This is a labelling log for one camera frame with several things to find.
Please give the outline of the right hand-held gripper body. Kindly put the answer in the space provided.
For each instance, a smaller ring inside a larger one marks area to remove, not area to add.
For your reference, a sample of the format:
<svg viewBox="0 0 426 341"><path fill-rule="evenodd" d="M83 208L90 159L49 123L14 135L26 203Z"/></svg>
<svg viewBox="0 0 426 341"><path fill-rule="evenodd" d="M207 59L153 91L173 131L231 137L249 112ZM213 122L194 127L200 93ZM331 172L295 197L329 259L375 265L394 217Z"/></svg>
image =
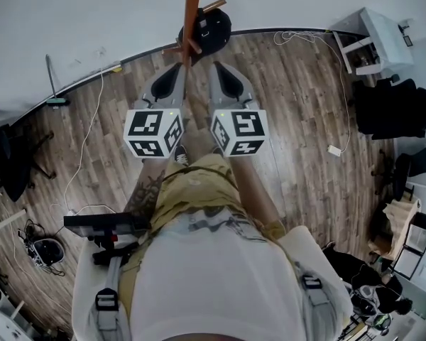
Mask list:
<svg viewBox="0 0 426 341"><path fill-rule="evenodd" d="M210 132L226 157L252 156L269 137L266 110L251 95L210 97Z"/></svg>

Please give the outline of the black cap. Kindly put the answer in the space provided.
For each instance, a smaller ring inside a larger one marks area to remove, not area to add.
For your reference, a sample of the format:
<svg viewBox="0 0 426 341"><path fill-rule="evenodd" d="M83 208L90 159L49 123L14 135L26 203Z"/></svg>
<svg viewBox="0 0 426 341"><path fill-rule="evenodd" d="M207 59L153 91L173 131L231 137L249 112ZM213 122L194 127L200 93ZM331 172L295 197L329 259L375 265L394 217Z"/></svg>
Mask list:
<svg viewBox="0 0 426 341"><path fill-rule="evenodd" d="M221 50L231 37L231 21L221 9L205 11L198 8L197 15L189 25L187 49L182 56L190 56L192 64L203 57Z"/></svg>

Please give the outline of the brown wooden coat rack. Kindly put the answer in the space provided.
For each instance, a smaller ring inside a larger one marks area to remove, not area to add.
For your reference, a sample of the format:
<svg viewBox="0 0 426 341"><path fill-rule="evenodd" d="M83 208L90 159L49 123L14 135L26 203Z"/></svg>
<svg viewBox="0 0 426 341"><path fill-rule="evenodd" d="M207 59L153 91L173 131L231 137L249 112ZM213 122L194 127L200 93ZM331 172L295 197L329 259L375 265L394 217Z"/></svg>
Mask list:
<svg viewBox="0 0 426 341"><path fill-rule="evenodd" d="M179 53L181 54L181 61L186 70L189 69L189 67L192 67L192 61L190 56L187 56L184 58L182 56L182 51L186 50L187 47L187 38L188 38L188 31L191 29L189 25L192 23L193 18L197 15L196 11L198 8L202 8L205 11L211 11L212 9L221 9L222 6L226 4L226 0L217 0L213 3L210 3L204 7L200 6L200 0L185 0L185 15L184 15L184 25L180 30L179 36L177 37L177 45L173 48L168 48L163 50L163 53Z"/></svg>

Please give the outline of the person's left forearm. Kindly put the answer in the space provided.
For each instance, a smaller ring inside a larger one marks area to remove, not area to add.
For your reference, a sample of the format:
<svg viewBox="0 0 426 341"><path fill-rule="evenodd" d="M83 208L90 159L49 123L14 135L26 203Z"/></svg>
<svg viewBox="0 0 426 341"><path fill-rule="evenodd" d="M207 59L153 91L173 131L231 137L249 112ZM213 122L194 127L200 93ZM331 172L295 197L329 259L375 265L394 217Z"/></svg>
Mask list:
<svg viewBox="0 0 426 341"><path fill-rule="evenodd" d="M168 159L147 158L124 212L150 220L155 211Z"/></svg>

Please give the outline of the person's right forearm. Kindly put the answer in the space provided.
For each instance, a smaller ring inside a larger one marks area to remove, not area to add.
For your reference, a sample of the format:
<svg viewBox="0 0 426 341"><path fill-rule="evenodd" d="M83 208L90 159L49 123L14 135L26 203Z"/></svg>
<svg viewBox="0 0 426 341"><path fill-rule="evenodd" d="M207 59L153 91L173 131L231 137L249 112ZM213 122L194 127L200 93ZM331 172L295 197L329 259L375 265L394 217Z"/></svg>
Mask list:
<svg viewBox="0 0 426 341"><path fill-rule="evenodd" d="M239 191L241 204L248 217L260 228L275 230L282 235L286 230L279 212L265 189L253 162L248 156L229 160Z"/></svg>

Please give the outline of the person's khaki shorts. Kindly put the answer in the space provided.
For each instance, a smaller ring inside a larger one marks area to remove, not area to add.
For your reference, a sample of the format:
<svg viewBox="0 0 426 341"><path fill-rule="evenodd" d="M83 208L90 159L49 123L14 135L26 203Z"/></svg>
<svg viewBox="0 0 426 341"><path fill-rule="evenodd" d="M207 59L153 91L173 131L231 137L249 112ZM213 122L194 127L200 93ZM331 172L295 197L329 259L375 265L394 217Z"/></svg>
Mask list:
<svg viewBox="0 0 426 341"><path fill-rule="evenodd" d="M152 232L183 212L204 207L228 207L235 215L249 215L231 168L219 154L207 154L188 167L175 162L168 165L151 218Z"/></svg>

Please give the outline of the green broom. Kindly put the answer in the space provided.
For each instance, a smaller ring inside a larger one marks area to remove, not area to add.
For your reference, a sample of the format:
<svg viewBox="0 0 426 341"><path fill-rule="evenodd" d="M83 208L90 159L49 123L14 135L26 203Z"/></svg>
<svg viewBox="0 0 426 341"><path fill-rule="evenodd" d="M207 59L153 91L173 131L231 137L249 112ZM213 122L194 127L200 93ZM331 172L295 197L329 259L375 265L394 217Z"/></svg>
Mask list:
<svg viewBox="0 0 426 341"><path fill-rule="evenodd" d="M50 107L68 106L70 104L70 101L68 99L63 98L63 97L58 97L57 93L55 91L55 85L54 85L54 82L53 82L53 75L52 75L52 70L51 70L51 61L50 61L50 56L48 54L45 55L45 64L46 64L46 68L47 68L47 72L48 72L50 86L51 86L52 93L53 93L52 97L48 98L46 100L46 104Z"/></svg>

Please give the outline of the black box device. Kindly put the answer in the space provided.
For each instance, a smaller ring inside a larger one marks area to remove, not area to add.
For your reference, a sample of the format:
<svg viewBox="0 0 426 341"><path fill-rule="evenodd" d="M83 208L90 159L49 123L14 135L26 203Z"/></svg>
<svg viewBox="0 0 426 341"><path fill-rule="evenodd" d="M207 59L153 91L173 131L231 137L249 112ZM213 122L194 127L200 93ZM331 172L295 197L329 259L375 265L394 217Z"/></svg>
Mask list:
<svg viewBox="0 0 426 341"><path fill-rule="evenodd" d="M66 215L64 227L79 237L94 242L101 251L92 254L93 263L97 266L108 266L113 258L121 258L120 266L125 265L131 254L140 245L138 241L124 247L116 247L119 236L132 235L139 238L151 230L150 220L136 217L130 212L101 215Z"/></svg>

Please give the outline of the black office chair with headrest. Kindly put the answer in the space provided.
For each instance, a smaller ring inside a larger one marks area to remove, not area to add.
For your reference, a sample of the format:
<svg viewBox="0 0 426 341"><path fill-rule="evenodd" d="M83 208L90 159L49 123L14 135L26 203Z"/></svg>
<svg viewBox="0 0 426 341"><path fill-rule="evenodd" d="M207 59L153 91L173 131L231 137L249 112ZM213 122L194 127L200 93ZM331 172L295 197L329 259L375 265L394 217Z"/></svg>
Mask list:
<svg viewBox="0 0 426 341"><path fill-rule="evenodd" d="M11 201L16 202L27 188L33 189L31 171L41 173L48 180L56 178L56 173L47 173L35 160L40 147L54 138L50 131L36 144L32 144L26 127L17 134L6 124L0 126L0 189L3 189Z"/></svg>

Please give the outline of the black chair with draped cloth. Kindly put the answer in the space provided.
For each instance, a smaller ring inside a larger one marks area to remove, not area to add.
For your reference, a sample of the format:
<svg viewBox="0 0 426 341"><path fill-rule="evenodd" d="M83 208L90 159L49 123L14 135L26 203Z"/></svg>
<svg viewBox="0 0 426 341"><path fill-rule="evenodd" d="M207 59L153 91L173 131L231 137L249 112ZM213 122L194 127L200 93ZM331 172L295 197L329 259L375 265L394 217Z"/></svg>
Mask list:
<svg viewBox="0 0 426 341"><path fill-rule="evenodd" d="M359 132L373 140L426 134L426 89L407 79L396 85L378 80L374 87L362 81L352 84L352 106Z"/></svg>

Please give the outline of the person's white shirt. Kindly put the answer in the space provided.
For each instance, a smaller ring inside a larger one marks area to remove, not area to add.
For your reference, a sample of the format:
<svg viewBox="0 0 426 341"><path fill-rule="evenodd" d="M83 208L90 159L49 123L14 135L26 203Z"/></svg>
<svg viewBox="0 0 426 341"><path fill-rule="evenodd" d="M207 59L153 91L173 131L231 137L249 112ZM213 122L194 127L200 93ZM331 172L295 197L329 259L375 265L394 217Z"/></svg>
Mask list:
<svg viewBox="0 0 426 341"><path fill-rule="evenodd" d="M77 341L336 341L349 294L306 228L267 234L223 207L179 214L120 266L81 253Z"/></svg>

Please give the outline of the light wooden plank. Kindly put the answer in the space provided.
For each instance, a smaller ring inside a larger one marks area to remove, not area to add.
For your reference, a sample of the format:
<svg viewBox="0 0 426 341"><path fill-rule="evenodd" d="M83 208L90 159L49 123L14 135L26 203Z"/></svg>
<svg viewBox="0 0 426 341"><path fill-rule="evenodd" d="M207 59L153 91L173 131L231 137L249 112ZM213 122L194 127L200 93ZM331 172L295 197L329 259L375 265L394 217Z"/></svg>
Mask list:
<svg viewBox="0 0 426 341"><path fill-rule="evenodd" d="M4 227L10 225L13 221L19 219L22 216L25 216L26 214L27 214L26 209L22 209L19 212L6 218L5 220L0 220L0 229L3 229Z"/></svg>

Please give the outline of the black swivel chair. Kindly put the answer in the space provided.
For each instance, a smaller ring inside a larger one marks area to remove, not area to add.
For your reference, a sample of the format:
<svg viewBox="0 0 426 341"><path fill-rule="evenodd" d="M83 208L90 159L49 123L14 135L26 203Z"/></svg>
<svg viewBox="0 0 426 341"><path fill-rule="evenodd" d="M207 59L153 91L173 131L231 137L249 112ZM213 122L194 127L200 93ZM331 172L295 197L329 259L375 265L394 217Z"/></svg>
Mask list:
<svg viewBox="0 0 426 341"><path fill-rule="evenodd" d="M387 185L392 185L394 200L400 201L405 193L409 195L409 200L412 200L415 186L409 188L407 181L408 178L426 173L426 147L413 155L402 153L395 161L387 156L383 149L380 149L379 153L383 157L383 171L371 172L373 177L381 177L375 194L380 195Z"/></svg>

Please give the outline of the black and white box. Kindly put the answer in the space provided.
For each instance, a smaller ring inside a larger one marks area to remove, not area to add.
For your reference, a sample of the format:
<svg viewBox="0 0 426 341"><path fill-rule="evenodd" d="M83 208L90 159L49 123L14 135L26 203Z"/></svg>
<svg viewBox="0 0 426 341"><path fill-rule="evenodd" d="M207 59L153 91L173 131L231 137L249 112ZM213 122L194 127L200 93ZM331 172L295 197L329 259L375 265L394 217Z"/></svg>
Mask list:
<svg viewBox="0 0 426 341"><path fill-rule="evenodd" d="M426 252L426 214L416 212L409 222L402 249L391 266L392 270L410 280Z"/></svg>

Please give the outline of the black and white helmet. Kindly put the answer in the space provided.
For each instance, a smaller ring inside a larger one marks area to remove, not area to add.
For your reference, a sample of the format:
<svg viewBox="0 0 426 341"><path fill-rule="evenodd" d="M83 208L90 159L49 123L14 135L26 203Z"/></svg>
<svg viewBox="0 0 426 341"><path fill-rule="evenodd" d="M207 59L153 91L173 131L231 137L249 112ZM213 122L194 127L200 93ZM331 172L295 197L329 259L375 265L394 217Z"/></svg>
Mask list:
<svg viewBox="0 0 426 341"><path fill-rule="evenodd" d="M389 333L392 316L379 310L380 301L376 286L364 285L360 288L350 289L349 295L354 313L365 320L365 324L374 329L380 335Z"/></svg>

